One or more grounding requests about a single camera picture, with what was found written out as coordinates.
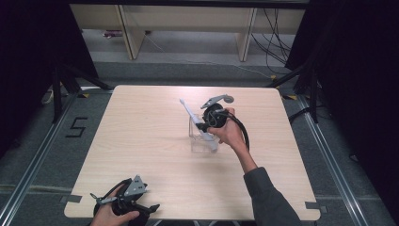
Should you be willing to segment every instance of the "gray sleeve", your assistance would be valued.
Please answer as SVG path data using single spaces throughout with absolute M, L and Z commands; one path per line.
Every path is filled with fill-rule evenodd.
M 257 226 L 301 225 L 290 203 L 277 191 L 264 168 L 244 175 Z

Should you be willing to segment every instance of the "cable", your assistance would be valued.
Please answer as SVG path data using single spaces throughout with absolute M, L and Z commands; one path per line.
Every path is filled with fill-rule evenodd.
M 99 198 L 99 199 L 100 199 L 100 200 L 103 200 L 103 199 L 107 198 L 115 189 L 117 189 L 117 188 L 118 188 L 119 186 L 121 186 L 121 185 L 125 185 L 125 184 L 129 183 L 131 180 L 132 180 L 132 179 L 126 179 L 126 180 L 123 180 L 123 181 L 119 182 L 117 185 L 115 185 L 114 187 L 112 187 L 112 188 L 108 191 L 108 193 L 106 193 L 104 196 L 102 196 L 102 197 Z M 90 196 L 93 197 L 94 199 L 98 199 L 93 193 L 90 193 Z
M 249 150 L 249 137 L 248 137 L 247 129 L 244 126 L 244 124 L 242 122 L 240 122 L 232 113 L 229 112 L 228 114 L 223 114 L 222 112 L 214 111 L 213 114 L 211 114 L 211 112 L 209 112 L 208 117 L 210 115 L 214 119 L 215 119 L 215 115 L 223 116 L 223 117 L 229 118 L 229 119 L 233 120 L 235 123 L 237 123 L 237 125 L 240 127 L 241 131 L 243 132 L 244 140 L 246 141 L 246 146 Z
M 302 110 L 296 112 L 294 115 L 288 117 L 288 120 L 290 121 L 290 124 L 292 124 L 292 123 L 294 122 L 294 120 L 295 120 L 298 116 L 300 116 L 300 115 L 302 115 L 302 114 L 304 114 L 304 113 L 310 112 L 310 111 L 311 111 L 311 108 L 310 108 L 310 107 L 305 107 L 305 108 L 303 108 Z
M 273 58 L 275 58 L 276 60 L 278 60 L 280 63 L 285 64 L 285 61 L 283 59 L 281 59 L 280 57 L 278 57 L 276 54 L 270 52 L 267 48 L 265 48 L 263 45 L 261 45 L 253 36 L 253 34 L 251 34 L 252 38 L 255 40 L 256 44 L 263 50 L 266 52 L 266 67 L 270 70 L 270 72 L 272 73 L 278 73 L 275 72 L 274 70 L 272 70 L 269 66 L 269 63 L 267 61 L 267 55 L 271 55 Z
M 146 38 L 146 39 L 148 39 L 150 42 L 152 42 L 152 44 L 156 47 L 156 48 L 158 48 L 159 50 L 161 50 L 163 53 L 165 53 L 165 50 L 164 49 L 162 49 L 161 47 L 159 47 L 156 43 L 155 43 L 155 41 L 153 41 L 152 39 L 150 39 L 147 35 L 144 35 L 144 37 Z M 214 64 L 214 65 L 223 65 L 223 66 L 233 66 L 233 67 L 235 67 L 235 68 L 238 68 L 238 69 L 240 69 L 240 70 L 243 70 L 243 71 L 247 71 L 247 72 L 250 72 L 250 73 L 258 73 L 258 74 L 260 74 L 261 76 L 263 76 L 263 77 L 266 77 L 266 78 L 270 78 L 271 79 L 271 76 L 268 76 L 268 75 L 266 75 L 266 74 L 264 74 L 264 73 L 261 73 L 261 72 L 257 72 L 257 71 L 253 71 L 253 70 L 250 70 L 250 69 L 246 69 L 246 68 L 243 68 L 243 67 L 240 67 L 240 66 L 237 66 L 237 65 L 233 65 L 233 64 L 220 64 L 220 63 L 215 63 L 215 62 L 211 62 L 211 61 L 202 61 L 202 62 L 197 62 L 197 61 L 192 61 L 192 60 L 186 60 L 186 59 L 175 59 L 175 58 L 172 58 L 172 57 L 168 57 L 169 59 L 171 59 L 171 60 L 173 60 L 173 61 L 177 61 L 177 62 L 188 62 L 188 63 L 195 63 L 195 64 Z
M 282 57 L 284 58 L 283 64 L 286 64 L 288 55 L 287 55 L 287 53 L 286 53 L 285 51 L 290 51 L 291 48 L 290 48 L 287 44 L 285 44 L 285 43 L 281 40 L 281 38 L 279 37 L 279 23 L 278 23 L 278 19 L 279 19 L 279 10 L 278 10 L 277 8 L 275 8 L 275 22 L 274 22 L 274 25 L 272 25 L 272 22 L 271 22 L 269 16 L 267 15 L 267 12 L 266 12 L 265 9 L 263 9 L 263 12 L 264 12 L 264 15 L 265 15 L 265 17 L 266 17 L 267 21 L 269 22 L 270 27 L 271 27 L 271 29 L 272 29 L 272 36 L 271 36 L 271 39 L 270 39 L 270 40 L 269 40 L 265 35 L 263 35 L 263 37 L 268 41 L 267 50 L 269 49 L 269 47 L 270 47 L 271 44 L 277 46 L 277 45 L 274 44 L 273 41 L 272 41 L 273 38 L 276 37 L 276 39 L 277 39 L 278 42 L 279 42 L 279 46 L 278 46 L 278 47 L 280 48 Z

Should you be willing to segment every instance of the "person's hand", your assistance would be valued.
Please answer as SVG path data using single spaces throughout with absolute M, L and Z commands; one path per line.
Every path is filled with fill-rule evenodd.
M 226 107 L 226 110 L 228 110 L 230 114 L 235 114 L 234 108 Z M 240 160 L 244 173 L 258 168 L 249 153 L 249 149 L 244 141 L 243 132 L 235 121 L 227 118 L 223 127 L 209 127 L 208 133 L 218 136 L 220 138 L 219 143 L 226 143 L 231 146 Z
M 117 195 L 117 191 L 122 186 L 119 186 L 117 189 L 112 192 L 109 197 L 115 197 Z M 112 203 L 107 203 L 105 205 L 100 206 L 97 211 L 96 216 L 94 216 L 93 221 L 91 221 L 90 226 L 120 226 L 121 224 L 137 218 L 140 215 L 138 211 L 132 211 L 125 215 L 116 216 L 112 211 Z
M 235 115 L 234 108 L 226 107 L 225 109 L 228 110 L 230 114 Z M 226 143 L 236 152 L 243 150 L 247 151 L 246 143 L 240 127 L 230 118 L 227 118 L 226 123 L 221 128 L 209 127 L 208 133 L 219 137 L 220 144 Z

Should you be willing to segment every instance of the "wooden table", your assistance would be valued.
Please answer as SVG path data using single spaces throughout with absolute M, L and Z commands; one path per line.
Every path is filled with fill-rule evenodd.
M 249 135 L 250 152 L 265 167 L 275 187 L 301 220 L 317 220 L 319 210 L 284 106 L 276 89 L 220 87 L 118 86 L 88 151 L 65 215 L 92 217 L 95 201 L 118 182 L 139 174 L 148 192 L 138 203 L 160 203 L 151 218 L 253 219 L 252 206 L 237 156 L 226 145 L 217 153 L 192 153 L 188 115 L 183 98 L 194 113 L 210 98 L 229 94 L 236 117 Z

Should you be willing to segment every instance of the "transparent container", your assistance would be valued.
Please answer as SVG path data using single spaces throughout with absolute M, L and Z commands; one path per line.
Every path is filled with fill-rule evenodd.
M 201 122 L 203 119 L 199 117 L 199 115 L 195 115 Z M 200 133 L 200 130 L 197 128 L 196 124 L 193 123 L 191 117 L 189 117 L 188 121 L 188 135 L 191 139 L 191 152 L 193 153 L 215 153 L 218 149 L 218 141 L 219 138 L 209 133 L 205 133 L 209 135 L 210 140 L 206 140 Z

